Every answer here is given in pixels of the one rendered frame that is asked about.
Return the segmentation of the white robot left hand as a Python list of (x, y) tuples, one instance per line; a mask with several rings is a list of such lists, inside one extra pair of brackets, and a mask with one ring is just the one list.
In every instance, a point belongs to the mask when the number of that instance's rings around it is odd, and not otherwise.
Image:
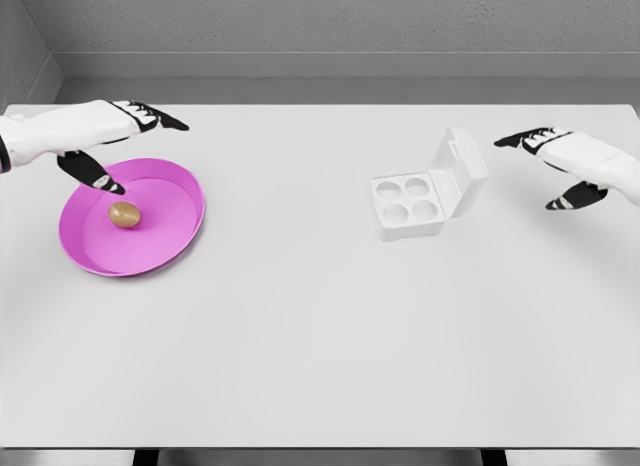
[(125, 188), (87, 150), (114, 144), (156, 128), (187, 131), (179, 119), (145, 103), (94, 100), (38, 115), (30, 120), (38, 132), (34, 153), (53, 153), (58, 167), (94, 189), (123, 195)]

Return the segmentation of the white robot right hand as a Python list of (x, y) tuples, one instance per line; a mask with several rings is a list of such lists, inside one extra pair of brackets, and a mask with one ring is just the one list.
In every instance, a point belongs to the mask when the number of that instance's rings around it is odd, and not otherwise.
[(549, 201), (547, 210), (578, 210), (616, 190), (616, 167), (634, 156), (588, 134), (539, 127), (500, 138), (494, 145), (522, 149), (579, 182)]

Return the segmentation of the brown egg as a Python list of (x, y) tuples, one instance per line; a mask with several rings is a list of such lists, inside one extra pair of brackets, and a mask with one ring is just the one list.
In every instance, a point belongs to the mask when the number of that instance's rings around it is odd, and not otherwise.
[(131, 229), (137, 227), (140, 223), (141, 213), (134, 204), (119, 201), (110, 205), (108, 218), (116, 227)]

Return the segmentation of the white egg box with lid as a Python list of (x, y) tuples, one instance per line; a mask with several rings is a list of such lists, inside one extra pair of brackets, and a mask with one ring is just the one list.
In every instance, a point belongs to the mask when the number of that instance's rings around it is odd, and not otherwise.
[(427, 170), (370, 180), (379, 238), (439, 234), (446, 222), (471, 209), (488, 177), (472, 136), (462, 128), (448, 129)]

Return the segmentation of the pink round plate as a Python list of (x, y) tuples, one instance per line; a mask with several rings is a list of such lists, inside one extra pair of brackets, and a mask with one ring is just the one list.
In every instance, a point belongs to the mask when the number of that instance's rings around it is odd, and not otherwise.
[[(102, 276), (142, 274), (173, 260), (196, 236), (205, 196), (196, 176), (167, 160), (140, 158), (106, 168), (126, 189), (117, 196), (79, 186), (59, 219), (62, 249), (76, 265)], [(134, 205), (139, 224), (120, 228), (108, 217), (117, 201)]]

